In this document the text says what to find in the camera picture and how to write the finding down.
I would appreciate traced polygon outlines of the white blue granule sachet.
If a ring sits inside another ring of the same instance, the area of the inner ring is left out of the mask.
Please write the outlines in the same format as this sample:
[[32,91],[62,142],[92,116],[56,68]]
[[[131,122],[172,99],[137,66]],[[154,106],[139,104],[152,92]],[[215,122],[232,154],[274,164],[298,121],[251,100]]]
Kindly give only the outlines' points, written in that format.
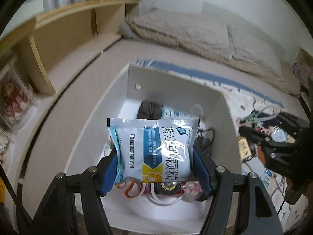
[[118,158],[115,183],[192,180],[193,145],[199,123],[199,119],[108,118]]

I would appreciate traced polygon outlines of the yellow soap box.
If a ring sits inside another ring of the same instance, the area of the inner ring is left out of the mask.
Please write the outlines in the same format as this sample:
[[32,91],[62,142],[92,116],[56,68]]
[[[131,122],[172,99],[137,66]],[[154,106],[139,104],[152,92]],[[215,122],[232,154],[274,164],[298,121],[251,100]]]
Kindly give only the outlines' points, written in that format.
[[245,160],[253,156],[249,143],[245,137],[238,138],[238,147],[239,147],[240,159],[242,162],[244,162]]

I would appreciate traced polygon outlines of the cartoon print blanket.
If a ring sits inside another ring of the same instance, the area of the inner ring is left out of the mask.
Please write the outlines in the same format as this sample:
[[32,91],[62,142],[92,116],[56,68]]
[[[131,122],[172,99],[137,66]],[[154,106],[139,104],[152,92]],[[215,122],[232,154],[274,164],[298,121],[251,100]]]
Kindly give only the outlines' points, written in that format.
[[[172,73],[177,76],[183,76],[194,80],[205,86],[212,87],[222,92],[233,120],[233,124],[238,137],[240,120],[250,114],[258,113],[261,115],[276,115],[279,112],[286,112],[284,107],[265,95],[243,85],[221,76],[203,72],[200,70],[191,70],[173,64],[164,63],[155,60],[137,60],[137,66],[162,70],[165,73]],[[261,122],[256,125],[259,132],[272,136],[276,142],[294,143],[295,139],[287,134],[277,125],[270,125],[267,122]],[[310,234],[312,225],[312,183],[309,184],[305,193],[300,196],[298,201],[291,205],[285,201],[285,193],[292,182],[264,166],[265,157],[261,147],[247,139],[253,156],[244,162],[244,172],[254,171],[261,177],[267,192],[277,210],[283,231],[286,234]]]

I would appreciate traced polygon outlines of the white storage box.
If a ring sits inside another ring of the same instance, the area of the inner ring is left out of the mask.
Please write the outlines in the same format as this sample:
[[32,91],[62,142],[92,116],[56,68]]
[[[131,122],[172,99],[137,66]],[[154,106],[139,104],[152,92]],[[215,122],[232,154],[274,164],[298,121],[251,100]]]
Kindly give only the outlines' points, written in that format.
[[[148,184],[158,178],[184,182],[194,177],[192,143],[196,129],[213,128],[212,159],[241,172],[238,140],[224,94],[190,76],[128,65],[114,79],[84,125],[65,171],[79,174],[104,156],[110,136],[122,148],[121,166]],[[197,234],[210,200],[151,194],[126,198],[113,188],[102,198],[113,228],[143,234]]]

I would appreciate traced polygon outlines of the doll in clear box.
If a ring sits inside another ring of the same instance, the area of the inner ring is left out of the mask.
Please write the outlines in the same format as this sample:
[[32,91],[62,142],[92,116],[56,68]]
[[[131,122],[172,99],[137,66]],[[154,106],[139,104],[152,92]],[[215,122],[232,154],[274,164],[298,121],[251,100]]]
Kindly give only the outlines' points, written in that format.
[[2,86],[1,95],[5,105],[4,118],[11,125],[18,124],[31,105],[27,92],[13,80],[8,80]]

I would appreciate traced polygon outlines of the beige quilted duvet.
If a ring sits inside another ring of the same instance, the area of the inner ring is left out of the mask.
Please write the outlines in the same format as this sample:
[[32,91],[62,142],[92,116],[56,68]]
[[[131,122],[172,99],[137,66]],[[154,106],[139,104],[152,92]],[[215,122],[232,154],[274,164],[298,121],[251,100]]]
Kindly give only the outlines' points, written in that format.
[[127,39],[184,49],[252,75],[286,94],[300,94],[298,80],[273,47],[216,19],[201,21],[196,14],[152,10],[128,16],[119,31]]

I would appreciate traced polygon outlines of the wooden headboard shelf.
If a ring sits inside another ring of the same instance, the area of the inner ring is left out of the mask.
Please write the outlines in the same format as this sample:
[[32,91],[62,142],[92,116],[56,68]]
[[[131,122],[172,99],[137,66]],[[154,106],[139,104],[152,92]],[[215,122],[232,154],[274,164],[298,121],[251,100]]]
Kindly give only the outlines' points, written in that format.
[[139,14],[139,0],[90,0],[39,14],[1,40],[35,88],[53,95],[121,39],[119,26]]

